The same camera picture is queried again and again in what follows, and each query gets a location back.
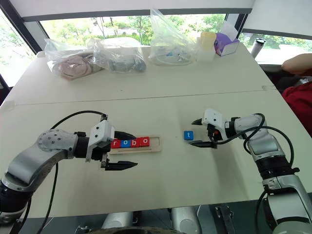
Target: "red letter block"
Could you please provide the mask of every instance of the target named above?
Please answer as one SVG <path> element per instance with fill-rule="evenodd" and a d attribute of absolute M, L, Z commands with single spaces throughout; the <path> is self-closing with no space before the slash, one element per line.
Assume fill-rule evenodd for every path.
<path fill-rule="evenodd" d="M 121 140 L 114 139 L 114 141 L 111 143 L 111 149 L 119 149 L 121 148 Z"/>
<path fill-rule="evenodd" d="M 140 140 L 139 140 L 139 138 L 137 138 L 137 139 L 135 139 L 135 140 L 131 140 L 130 147 L 131 147 L 131 148 L 140 147 Z"/>
<path fill-rule="evenodd" d="M 140 137 L 140 147 L 143 146 L 150 146 L 150 138 L 148 136 Z"/>

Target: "person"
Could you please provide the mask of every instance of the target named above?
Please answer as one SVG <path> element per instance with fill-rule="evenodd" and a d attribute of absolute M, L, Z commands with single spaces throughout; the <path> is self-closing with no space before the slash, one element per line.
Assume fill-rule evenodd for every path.
<path fill-rule="evenodd" d="M 294 75 L 312 76 L 312 54 L 295 56 L 285 61 L 282 69 Z M 289 87 L 282 96 L 312 137 L 312 81 Z"/>

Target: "red shirt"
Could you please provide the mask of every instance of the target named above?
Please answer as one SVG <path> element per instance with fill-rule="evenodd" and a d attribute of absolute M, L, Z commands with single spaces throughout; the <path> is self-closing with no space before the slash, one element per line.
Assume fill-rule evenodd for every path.
<path fill-rule="evenodd" d="M 287 88 L 282 96 L 312 137 L 312 81 Z"/>

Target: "person's arm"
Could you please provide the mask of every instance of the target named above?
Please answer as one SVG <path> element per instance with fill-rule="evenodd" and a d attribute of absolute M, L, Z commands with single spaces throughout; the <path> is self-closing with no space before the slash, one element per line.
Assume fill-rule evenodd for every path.
<path fill-rule="evenodd" d="M 282 69 L 295 75 L 312 76 L 312 53 L 301 54 L 286 60 L 282 64 Z"/>

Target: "plastic bag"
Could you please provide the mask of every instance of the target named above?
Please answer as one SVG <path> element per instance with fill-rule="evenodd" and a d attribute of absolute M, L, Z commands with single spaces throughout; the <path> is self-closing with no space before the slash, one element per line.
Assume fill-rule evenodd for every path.
<path fill-rule="evenodd" d="M 45 56 L 51 72 L 72 80 L 98 72 L 102 68 L 93 64 L 93 49 L 69 46 L 56 40 L 46 39 Z"/>
<path fill-rule="evenodd" d="M 157 65 L 186 65 L 195 58 L 195 43 L 179 32 L 164 15 L 151 9 L 153 38 L 149 59 Z"/>
<path fill-rule="evenodd" d="M 90 40 L 89 47 L 94 47 L 93 63 L 111 71 L 145 71 L 141 44 L 134 38 L 121 37 L 104 40 Z"/>

